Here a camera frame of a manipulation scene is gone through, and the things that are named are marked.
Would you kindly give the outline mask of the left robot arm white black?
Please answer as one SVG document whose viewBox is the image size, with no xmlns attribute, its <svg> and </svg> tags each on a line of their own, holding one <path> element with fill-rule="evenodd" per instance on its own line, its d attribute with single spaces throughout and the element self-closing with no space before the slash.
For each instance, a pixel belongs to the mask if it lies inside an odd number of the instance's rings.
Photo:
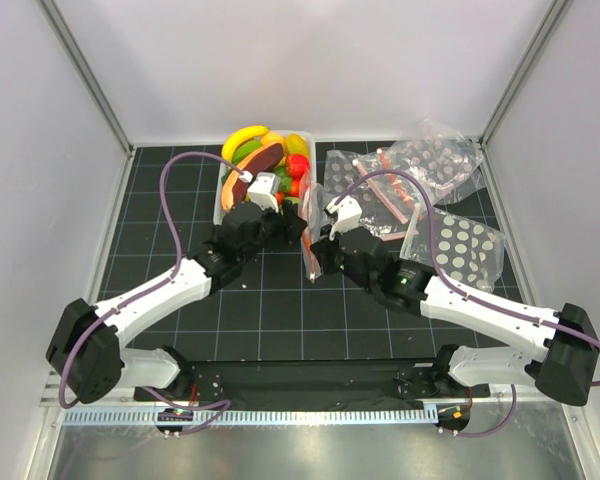
<svg viewBox="0 0 600 480">
<path fill-rule="evenodd" d="M 180 258 L 171 269 L 115 298 L 96 305 L 79 298 L 61 316 L 46 352 L 65 394 L 90 404 L 116 387 L 148 387 L 170 400 L 188 395 L 193 366 L 174 348 L 130 348 L 130 343 L 175 311 L 206 299 L 235 281 L 263 248 L 297 242 L 307 223 L 289 201 L 279 211 L 252 202 L 227 213 L 211 237 Z"/>
</svg>

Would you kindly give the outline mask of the zip bag red zipper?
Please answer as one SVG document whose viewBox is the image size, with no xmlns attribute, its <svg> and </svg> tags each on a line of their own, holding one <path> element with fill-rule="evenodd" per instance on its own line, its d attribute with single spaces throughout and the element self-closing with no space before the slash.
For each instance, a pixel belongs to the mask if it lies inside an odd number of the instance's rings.
<svg viewBox="0 0 600 480">
<path fill-rule="evenodd" d="M 307 224 L 301 236 L 302 258 L 306 278 L 314 283 L 322 275 L 322 269 L 311 246 L 320 239 L 322 227 L 331 223 L 325 208 L 334 196 L 313 179 L 311 172 L 301 178 L 299 194 L 298 215 Z"/>
</svg>

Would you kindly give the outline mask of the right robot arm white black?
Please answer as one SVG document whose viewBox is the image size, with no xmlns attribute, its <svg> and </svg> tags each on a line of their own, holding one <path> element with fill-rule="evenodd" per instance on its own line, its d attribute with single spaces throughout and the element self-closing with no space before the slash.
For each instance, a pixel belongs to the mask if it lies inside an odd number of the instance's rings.
<svg viewBox="0 0 600 480">
<path fill-rule="evenodd" d="M 311 247 L 327 275 L 340 273 L 385 308 L 442 320 L 499 341 L 497 347 L 444 345 L 430 372 L 443 396 L 481 384 L 533 386 L 557 402 L 584 406 L 600 354 L 585 309 L 559 310 L 470 288 L 414 261 L 396 259 L 362 227 L 325 235 Z"/>
</svg>

